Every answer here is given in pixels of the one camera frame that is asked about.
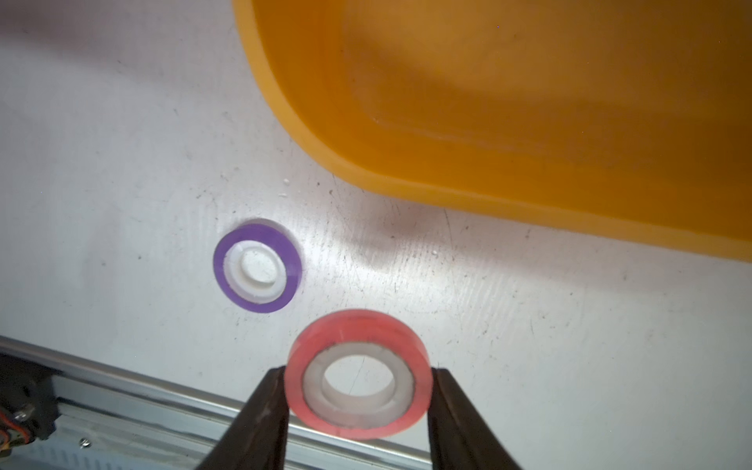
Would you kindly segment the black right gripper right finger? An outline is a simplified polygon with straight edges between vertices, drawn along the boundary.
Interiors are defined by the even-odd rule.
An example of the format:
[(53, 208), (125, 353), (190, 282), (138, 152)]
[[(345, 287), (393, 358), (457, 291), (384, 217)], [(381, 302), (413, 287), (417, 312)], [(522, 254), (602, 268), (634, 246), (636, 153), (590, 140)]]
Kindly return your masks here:
[(434, 368), (427, 412), (432, 467), (437, 470), (520, 470), (466, 393), (444, 368)]

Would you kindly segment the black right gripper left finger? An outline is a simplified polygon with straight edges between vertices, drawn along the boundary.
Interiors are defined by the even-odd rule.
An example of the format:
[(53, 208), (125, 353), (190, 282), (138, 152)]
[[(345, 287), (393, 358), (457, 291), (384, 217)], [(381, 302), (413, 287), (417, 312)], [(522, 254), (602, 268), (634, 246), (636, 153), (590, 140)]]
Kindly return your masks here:
[(284, 468), (290, 409), (284, 391), (285, 366), (272, 368), (244, 404), (198, 470)]

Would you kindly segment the red tape roll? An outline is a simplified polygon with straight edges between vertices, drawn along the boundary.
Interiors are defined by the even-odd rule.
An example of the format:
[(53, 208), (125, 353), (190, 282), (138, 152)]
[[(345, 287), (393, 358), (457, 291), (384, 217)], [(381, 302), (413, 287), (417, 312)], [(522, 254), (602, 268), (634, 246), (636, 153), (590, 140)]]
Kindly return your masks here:
[[(344, 394), (326, 371), (347, 356), (367, 356), (391, 372), (389, 384), (369, 396)], [(284, 372), (289, 409), (328, 435), (367, 441), (399, 434), (427, 412), (433, 389), (428, 352), (405, 323), (368, 309), (329, 313), (295, 340)]]

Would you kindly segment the yellow plastic storage box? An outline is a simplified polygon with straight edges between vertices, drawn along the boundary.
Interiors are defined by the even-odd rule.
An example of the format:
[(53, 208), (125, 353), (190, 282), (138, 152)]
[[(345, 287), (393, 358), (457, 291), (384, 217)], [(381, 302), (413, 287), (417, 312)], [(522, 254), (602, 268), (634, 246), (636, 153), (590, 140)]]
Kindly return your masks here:
[(751, 258), (747, 1), (237, 1), (264, 99), (362, 189)]

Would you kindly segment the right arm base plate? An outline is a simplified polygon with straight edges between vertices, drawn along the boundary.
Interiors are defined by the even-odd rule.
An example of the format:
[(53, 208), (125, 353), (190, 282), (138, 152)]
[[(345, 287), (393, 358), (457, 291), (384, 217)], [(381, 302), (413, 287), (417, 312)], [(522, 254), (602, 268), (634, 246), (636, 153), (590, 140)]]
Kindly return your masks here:
[(1, 355), (1, 457), (44, 441), (60, 416), (53, 378), (57, 370)]

